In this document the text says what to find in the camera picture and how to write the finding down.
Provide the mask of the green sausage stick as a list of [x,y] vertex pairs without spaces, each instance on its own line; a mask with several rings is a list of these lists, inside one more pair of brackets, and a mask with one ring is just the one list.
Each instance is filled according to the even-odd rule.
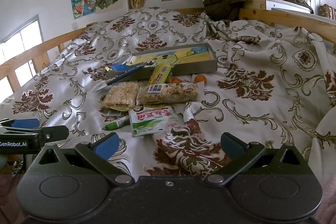
[[110,122],[109,124],[106,124],[104,126],[104,130],[113,131],[115,129],[119,129],[119,128],[122,128],[124,126],[127,126],[129,124],[130,124],[130,118],[127,115],[127,116],[118,118],[118,119]]

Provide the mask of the green white snack packet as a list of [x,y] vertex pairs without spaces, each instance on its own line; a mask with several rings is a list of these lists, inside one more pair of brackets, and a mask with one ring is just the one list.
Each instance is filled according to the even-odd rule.
[[184,125],[183,119],[169,105],[136,106],[129,110],[129,119],[134,138]]

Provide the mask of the square rice cracker pack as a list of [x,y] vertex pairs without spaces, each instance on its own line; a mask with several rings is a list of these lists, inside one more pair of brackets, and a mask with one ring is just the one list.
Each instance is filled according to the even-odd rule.
[[117,111],[128,111],[136,107],[139,85],[136,82],[113,84],[102,101],[102,105]]

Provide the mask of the long nut bar pack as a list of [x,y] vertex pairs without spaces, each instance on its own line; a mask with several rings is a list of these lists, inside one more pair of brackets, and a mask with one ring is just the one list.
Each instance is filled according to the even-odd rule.
[[183,103],[204,97],[204,82],[152,84],[139,89],[137,105]]

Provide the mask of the navy blue snack bar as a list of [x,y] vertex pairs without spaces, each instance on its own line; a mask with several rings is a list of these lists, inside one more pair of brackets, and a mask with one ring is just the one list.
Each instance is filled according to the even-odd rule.
[[145,65],[139,65],[137,67],[134,67],[128,71],[125,71],[117,76],[112,77],[111,79],[108,79],[106,81],[104,81],[97,89],[97,91],[100,91],[101,89],[104,89],[114,83],[116,83],[117,81],[124,79],[125,77],[128,77],[129,75],[132,75],[133,73],[135,73],[136,71],[139,71],[140,69],[144,68]]

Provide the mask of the yellow snack bar packet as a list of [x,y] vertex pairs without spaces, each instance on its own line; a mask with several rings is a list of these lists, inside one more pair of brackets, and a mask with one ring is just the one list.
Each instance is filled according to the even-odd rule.
[[148,85],[164,84],[167,78],[169,77],[173,67],[174,66],[170,64],[157,65],[147,84]]

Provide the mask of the orange candy bag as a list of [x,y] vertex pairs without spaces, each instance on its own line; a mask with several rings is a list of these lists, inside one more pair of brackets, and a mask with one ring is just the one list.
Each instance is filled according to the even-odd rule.
[[173,77],[171,75],[169,75],[169,77],[167,77],[166,79],[166,83],[167,84],[178,84],[178,83],[182,83],[183,81],[177,77]]

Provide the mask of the floral patterned bedspread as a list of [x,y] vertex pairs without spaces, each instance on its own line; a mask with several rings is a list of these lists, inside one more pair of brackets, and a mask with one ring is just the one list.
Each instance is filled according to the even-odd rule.
[[135,53],[165,70],[180,131],[133,136],[120,128],[110,162],[133,175],[206,176],[229,163],[225,131],[268,148],[297,146],[324,187],[320,223],[335,223],[335,49],[303,27],[271,27],[139,9],[90,26],[52,63],[1,102],[1,116],[64,124],[61,146],[97,141],[113,121],[99,90],[108,67]]

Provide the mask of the small orange tangerine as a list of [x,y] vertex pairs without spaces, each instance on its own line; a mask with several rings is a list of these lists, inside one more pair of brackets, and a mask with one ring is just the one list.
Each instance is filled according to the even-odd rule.
[[204,76],[204,75],[196,75],[195,78],[194,78],[194,83],[201,83],[203,82],[204,84],[207,83],[207,78]]

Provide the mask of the window with frame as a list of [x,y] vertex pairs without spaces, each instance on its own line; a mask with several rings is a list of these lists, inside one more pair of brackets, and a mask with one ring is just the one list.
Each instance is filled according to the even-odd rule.
[[[36,15],[1,40],[1,64],[4,64],[6,61],[30,50],[42,42],[43,34],[41,25],[39,16]],[[36,75],[33,61],[29,60],[19,66],[14,70],[14,75],[18,79],[19,87],[26,84]]]

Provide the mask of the wooden bed rail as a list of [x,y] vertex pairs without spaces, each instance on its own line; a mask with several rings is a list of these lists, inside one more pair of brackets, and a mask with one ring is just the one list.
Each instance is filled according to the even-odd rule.
[[[241,9],[239,19],[259,20],[267,25],[274,26],[276,24],[286,27],[303,27],[306,30],[318,34],[328,42],[335,43],[335,20],[328,19],[323,16],[314,14],[300,13],[290,10],[264,10],[264,9]],[[53,39],[47,40],[20,55],[9,59],[1,64],[1,78],[7,78],[13,92],[21,88],[15,70],[29,62],[33,62],[33,66],[37,72],[50,64],[48,51],[57,47],[59,52],[64,50],[64,43],[76,39],[81,35],[92,23],[87,24],[84,28],[79,28],[62,34]]]

